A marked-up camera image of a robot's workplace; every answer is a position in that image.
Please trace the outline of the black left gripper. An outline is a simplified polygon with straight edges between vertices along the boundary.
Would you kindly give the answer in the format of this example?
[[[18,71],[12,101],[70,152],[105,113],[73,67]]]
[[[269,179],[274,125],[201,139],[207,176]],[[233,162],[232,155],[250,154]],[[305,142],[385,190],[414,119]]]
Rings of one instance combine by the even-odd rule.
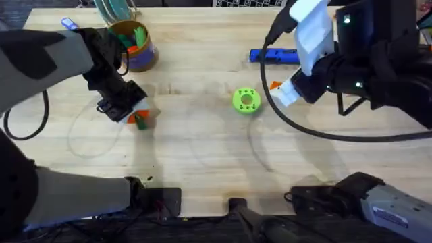
[[[135,124],[137,117],[146,118],[148,129],[157,126],[161,110],[149,110],[147,94],[133,80],[125,81],[125,73],[119,73],[126,46],[107,28],[81,28],[74,31],[84,41],[93,61],[93,67],[83,74],[90,91],[97,91],[101,100],[97,111],[113,122]]]

